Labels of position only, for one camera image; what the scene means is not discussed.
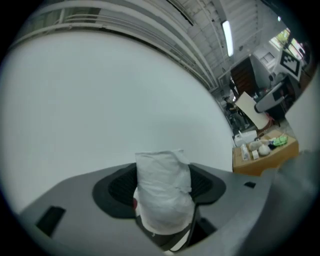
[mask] ceiling light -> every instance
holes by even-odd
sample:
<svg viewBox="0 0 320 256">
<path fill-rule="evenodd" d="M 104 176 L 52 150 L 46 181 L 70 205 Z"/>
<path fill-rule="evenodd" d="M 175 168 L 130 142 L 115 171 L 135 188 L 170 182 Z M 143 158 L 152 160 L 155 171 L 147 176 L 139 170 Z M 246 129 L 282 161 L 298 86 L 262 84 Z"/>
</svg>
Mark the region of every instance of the ceiling light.
<svg viewBox="0 0 320 256">
<path fill-rule="evenodd" d="M 231 28 L 229 21 L 225 21 L 222 23 L 222 28 L 226 41 L 226 48 L 228 50 L 228 56 L 232 56 L 234 54 L 234 44 L 232 42 Z"/>
</svg>

